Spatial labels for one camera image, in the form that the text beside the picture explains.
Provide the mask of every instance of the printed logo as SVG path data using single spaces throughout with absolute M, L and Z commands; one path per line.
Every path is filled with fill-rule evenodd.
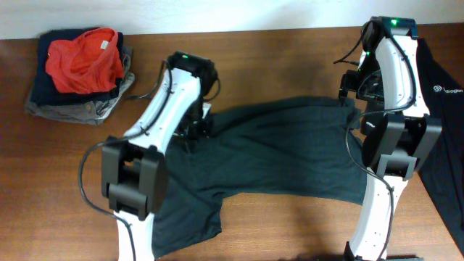
M 443 88 L 441 86 L 434 86 L 434 91 L 435 92 L 439 92 L 441 91 Z
M 447 90 L 441 86 L 434 86 L 434 91 L 435 92 L 440 92 L 440 91 L 444 91 L 446 94 L 457 94 L 457 93 L 462 93 L 463 90 L 461 89 L 455 89 L 455 90 Z

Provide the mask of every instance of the black shirt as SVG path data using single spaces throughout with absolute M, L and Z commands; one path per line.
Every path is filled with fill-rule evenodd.
M 464 92 L 434 61 L 425 40 L 418 41 L 420 88 L 442 134 L 420 170 L 423 185 L 449 233 L 464 253 Z

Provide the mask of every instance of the folded clothes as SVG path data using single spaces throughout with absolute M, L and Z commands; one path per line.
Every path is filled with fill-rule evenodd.
M 124 46 L 122 50 L 124 78 L 119 87 L 118 97 L 110 99 L 109 101 L 88 101 L 85 104 L 38 106 L 30 100 L 30 96 L 32 94 L 32 92 L 30 92 L 26 99 L 25 111 L 29 114 L 50 120 L 58 120 L 69 123 L 85 123 L 91 125 L 102 124 L 116 107 L 121 96 L 129 89 L 129 87 L 131 87 L 135 80 L 134 74 L 129 72 L 129 68 L 131 67 L 132 47 Z
M 55 40 L 74 40 L 83 33 L 93 30 L 89 29 L 65 29 L 65 30 L 52 30 L 48 33 L 43 34 L 38 40 L 37 56 L 38 66 L 37 74 L 34 79 L 32 93 L 30 100 L 41 105 L 70 105 L 70 104 L 85 104 L 87 102 L 94 101 L 108 101 L 116 98 L 119 95 L 119 88 L 113 88 L 111 91 L 99 92 L 93 94 L 61 94 L 55 88 L 53 79 L 45 71 L 45 65 L 48 58 L 48 50 L 52 41 Z M 124 36 L 122 33 L 118 33 L 117 37 L 117 49 L 122 59 L 122 47 L 123 47 Z M 116 78 L 115 85 L 119 86 L 121 82 L 120 78 Z
M 116 45 L 117 32 L 111 28 L 90 30 L 72 41 L 53 41 L 45 71 L 63 94 L 110 91 L 116 78 L 123 77 Z

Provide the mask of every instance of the t-shirt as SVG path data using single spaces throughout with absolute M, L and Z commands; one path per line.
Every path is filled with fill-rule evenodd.
M 37 48 L 37 74 L 34 78 L 34 84 L 30 100 L 36 103 L 38 106 L 41 105 L 70 105 L 70 104 L 85 104 L 86 102 L 92 101 L 108 101 L 116 98 L 119 95 L 119 88 L 114 88 L 108 92 L 93 93 L 93 94 L 61 94 L 54 86 L 53 79 L 45 71 L 45 64 L 48 57 L 49 46 L 52 41 L 55 40 L 74 40 L 86 31 L 93 30 L 95 28 L 88 29 L 64 29 L 64 30 L 52 30 L 48 33 L 43 34 L 38 40 Z M 117 37 L 117 49 L 122 54 L 124 35 L 118 33 Z M 120 85 L 122 79 L 117 78 L 115 83 L 116 86 Z
M 213 115 L 209 138 L 171 141 L 170 180 L 155 215 L 156 258 L 221 232 L 223 199 L 241 192 L 293 194 L 362 204 L 366 174 L 348 157 L 345 128 L 352 100 L 298 97 Z M 359 141 L 349 137 L 361 161 Z
M 420 177 L 460 251 L 464 254 L 464 92 L 418 41 L 418 73 L 431 117 L 442 120 L 442 134 Z

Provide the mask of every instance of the white wall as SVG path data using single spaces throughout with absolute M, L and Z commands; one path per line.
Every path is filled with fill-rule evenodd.
M 124 34 L 359 26 L 373 15 L 463 22 L 463 0 L 1 0 L 0 38 L 109 26 Z

